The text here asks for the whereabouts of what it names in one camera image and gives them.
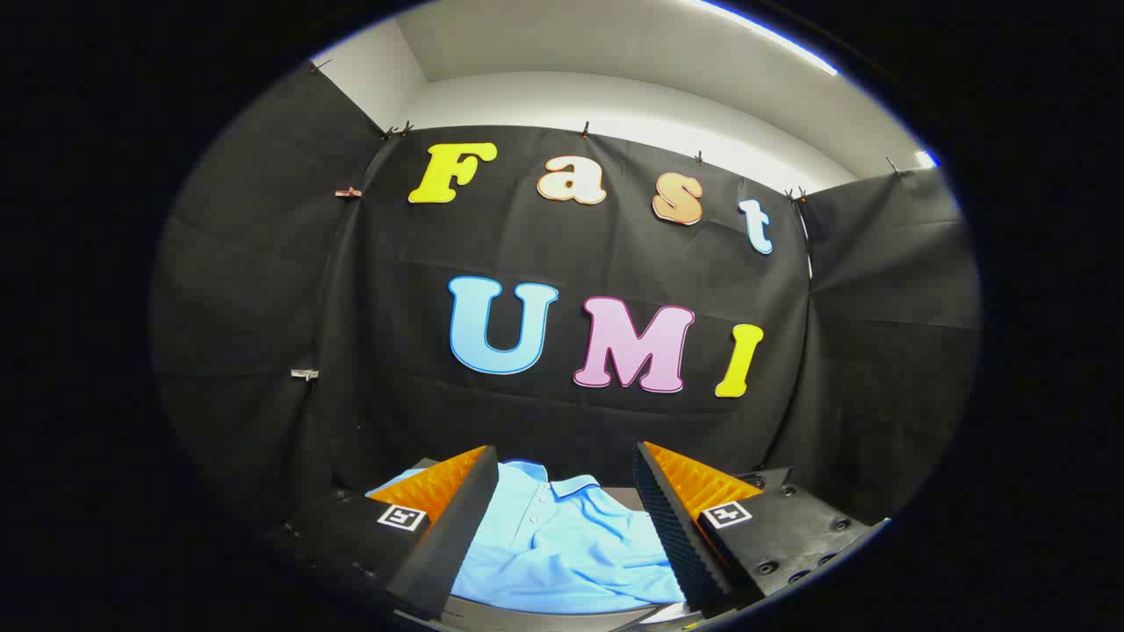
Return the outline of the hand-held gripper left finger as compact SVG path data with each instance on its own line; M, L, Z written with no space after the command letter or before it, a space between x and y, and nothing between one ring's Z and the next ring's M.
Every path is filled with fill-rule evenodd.
M363 607L437 619L498 484L495 446L377 493L330 493L272 531L299 569Z

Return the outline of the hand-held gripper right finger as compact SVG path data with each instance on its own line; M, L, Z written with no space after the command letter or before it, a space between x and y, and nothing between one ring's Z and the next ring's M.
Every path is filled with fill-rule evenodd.
M722 615L794 592L886 529L795 484L790 468L738 477L640 442L636 493L685 601Z

